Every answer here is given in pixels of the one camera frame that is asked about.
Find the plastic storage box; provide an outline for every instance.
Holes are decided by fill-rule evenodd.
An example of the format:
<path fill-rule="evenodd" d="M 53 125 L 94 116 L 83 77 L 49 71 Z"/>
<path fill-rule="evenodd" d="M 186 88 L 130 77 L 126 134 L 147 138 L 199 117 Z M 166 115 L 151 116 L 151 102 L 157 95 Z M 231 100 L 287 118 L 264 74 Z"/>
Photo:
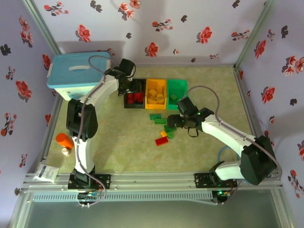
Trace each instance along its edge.
<path fill-rule="evenodd" d="M 167 109 L 178 109 L 176 102 L 182 99 L 188 90 L 186 80 L 168 79 L 167 80 Z"/>
<path fill-rule="evenodd" d="M 102 73 L 89 65 L 91 56 L 110 58 L 107 52 L 56 55 L 48 70 L 47 86 L 55 89 L 67 101 L 86 95 L 103 78 Z M 102 71 L 111 66 L 110 60 L 100 57 L 92 58 L 91 63 Z"/>
<path fill-rule="evenodd" d="M 144 108 L 145 107 L 145 89 L 146 89 L 146 79 L 133 79 L 135 82 L 140 82 L 142 87 L 142 92 L 140 93 L 128 93 L 123 95 L 124 108 Z"/>
<path fill-rule="evenodd" d="M 156 97 L 156 101 L 163 98 L 161 104 L 159 102 L 151 103 L 151 96 Z M 166 79 L 147 79 L 145 93 L 146 109 L 166 109 L 167 106 L 167 80 Z"/>

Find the table surface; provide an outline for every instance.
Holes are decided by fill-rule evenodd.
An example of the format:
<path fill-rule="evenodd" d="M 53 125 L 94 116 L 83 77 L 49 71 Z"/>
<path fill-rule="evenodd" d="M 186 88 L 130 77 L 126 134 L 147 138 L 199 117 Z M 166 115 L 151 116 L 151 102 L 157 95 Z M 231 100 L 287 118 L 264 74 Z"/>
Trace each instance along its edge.
<path fill-rule="evenodd" d="M 188 88 L 209 86 L 219 96 L 220 118 L 251 133 L 231 67 L 138 67 L 135 77 L 186 79 Z M 189 97 L 199 109 L 216 109 L 216 98 L 206 89 L 194 89 Z M 113 93 L 96 111 L 98 130 L 92 141 L 96 172 L 208 171 L 217 163 L 218 152 L 225 144 L 205 133 L 191 138 L 187 130 L 177 129 L 169 143 L 156 146 L 155 139 L 161 137 L 163 125 L 150 121 L 149 114 L 161 113 L 167 118 L 170 114 L 178 114 L 177 110 L 124 109 L 123 105 L 123 97 Z M 46 164 L 70 173 L 76 162 L 75 151 L 73 149 L 69 157 L 64 156 L 55 140 L 59 133 L 68 134 L 66 116 L 67 101 L 63 101 Z M 237 156 L 228 149 L 221 159 L 235 161 Z"/>

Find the yellow bin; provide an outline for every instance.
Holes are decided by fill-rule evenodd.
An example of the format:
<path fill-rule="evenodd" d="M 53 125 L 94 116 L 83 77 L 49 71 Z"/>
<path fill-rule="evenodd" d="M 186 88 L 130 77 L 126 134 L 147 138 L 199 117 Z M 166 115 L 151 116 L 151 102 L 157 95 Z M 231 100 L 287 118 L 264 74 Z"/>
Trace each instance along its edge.
<path fill-rule="evenodd" d="M 166 79 L 147 79 L 146 93 L 145 93 L 144 100 L 145 100 L 146 109 L 166 109 L 166 107 L 167 107 L 167 80 Z"/>

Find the floral wallpaper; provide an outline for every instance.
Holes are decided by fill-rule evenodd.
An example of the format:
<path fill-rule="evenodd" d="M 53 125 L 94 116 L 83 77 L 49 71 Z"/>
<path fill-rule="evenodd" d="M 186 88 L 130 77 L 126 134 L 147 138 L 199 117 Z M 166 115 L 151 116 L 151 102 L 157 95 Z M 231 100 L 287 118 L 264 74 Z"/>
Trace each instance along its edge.
<path fill-rule="evenodd" d="M 242 86 L 260 134 L 283 168 L 282 182 L 297 227 L 304 227 L 304 43 L 301 0 L 278 0 L 240 66 Z"/>
<path fill-rule="evenodd" d="M 190 66 L 234 64 L 265 1 L 33 0 L 62 53 Z"/>
<path fill-rule="evenodd" d="M 53 53 L 22 1 L 1 2 L 0 28 L 0 195 L 5 196 L 0 227 L 4 228 L 40 152 L 55 96 L 46 84 Z"/>

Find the ventilation grille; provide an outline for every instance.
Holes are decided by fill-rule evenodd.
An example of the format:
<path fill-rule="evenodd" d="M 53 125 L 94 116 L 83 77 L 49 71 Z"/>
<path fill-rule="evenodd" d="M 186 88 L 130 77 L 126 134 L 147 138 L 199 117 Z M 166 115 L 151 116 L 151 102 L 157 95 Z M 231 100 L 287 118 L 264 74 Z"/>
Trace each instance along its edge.
<path fill-rule="evenodd" d="M 35 202 L 72 202 L 77 201 L 77 192 L 35 193 Z M 211 191 L 204 192 L 107 192 L 104 201 L 173 201 L 173 200 L 210 200 Z"/>

